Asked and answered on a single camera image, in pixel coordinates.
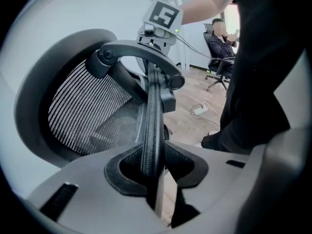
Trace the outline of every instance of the black mesh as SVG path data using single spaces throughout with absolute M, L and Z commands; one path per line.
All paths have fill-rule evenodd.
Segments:
M 138 106 L 110 76 L 95 78 L 82 62 L 54 95 L 48 121 L 61 143 L 89 155 L 134 142 Z

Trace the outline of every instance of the chair headrest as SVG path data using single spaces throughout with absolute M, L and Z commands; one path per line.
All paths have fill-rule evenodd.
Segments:
M 206 27 L 206 32 L 212 34 L 212 32 L 214 31 L 213 25 L 211 23 L 204 23 L 204 25 Z

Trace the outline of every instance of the black pants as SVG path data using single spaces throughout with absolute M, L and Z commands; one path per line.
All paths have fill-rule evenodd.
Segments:
M 220 131 L 204 137 L 202 147 L 248 155 L 254 146 L 267 143 L 273 136 L 289 128 L 287 118 L 273 93 L 254 95 L 240 101 L 240 109 L 235 112 L 229 109 L 226 102 Z

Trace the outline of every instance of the person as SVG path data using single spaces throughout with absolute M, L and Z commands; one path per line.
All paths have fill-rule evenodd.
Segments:
M 221 18 L 215 18 L 212 22 L 213 25 L 213 33 L 208 41 L 208 46 L 211 51 L 211 56 L 213 58 L 231 58 L 234 57 L 233 47 L 236 47 L 236 39 L 237 34 L 228 34 L 226 31 L 225 22 Z M 219 66 L 219 61 L 216 61 L 214 66 Z M 233 64 L 224 64 L 224 71 L 229 72 L 230 74 L 233 72 Z
M 289 10 L 301 13 L 302 8 L 296 3 L 291 8 L 283 0 L 193 0 L 181 7 L 182 24 L 214 17 L 231 2 L 240 13 L 240 46 L 220 131 L 204 137 L 201 145 L 250 154 L 254 146 L 290 127 L 274 91 L 303 52 L 304 38 L 288 22 Z

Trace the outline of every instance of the black office chair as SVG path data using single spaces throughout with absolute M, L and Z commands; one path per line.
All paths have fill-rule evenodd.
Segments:
M 206 26 L 206 32 L 204 32 L 205 41 L 207 43 L 211 56 L 213 58 L 217 58 L 216 56 L 214 56 L 213 51 L 211 51 L 208 45 L 209 38 L 213 34 L 213 25 L 206 23 L 205 26 Z M 227 87 L 225 86 L 225 82 L 229 83 L 229 81 L 226 79 L 231 79 L 232 73 L 223 70 L 223 67 L 225 64 L 233 64 L 233 63 L 234 61 L 231 59 L 218 59 L 218 60 L 210 59 L 210 62 L 208 64 L 208 70 L 215 72 L 215 75 L 209 74 L 206 76 L 205 79 L 208 79 L 208 77 L 210 77 L 210 78 L 216 79 L 216 81 L 213 84 L 209 85 L 209 87 L 207 88 L 207 91 L 209 91 L 209 89 L 212 86 L 215 86 L 218 83 L 221 83 L 223 87 L 225 88 L 225 90 L 228 90 Z

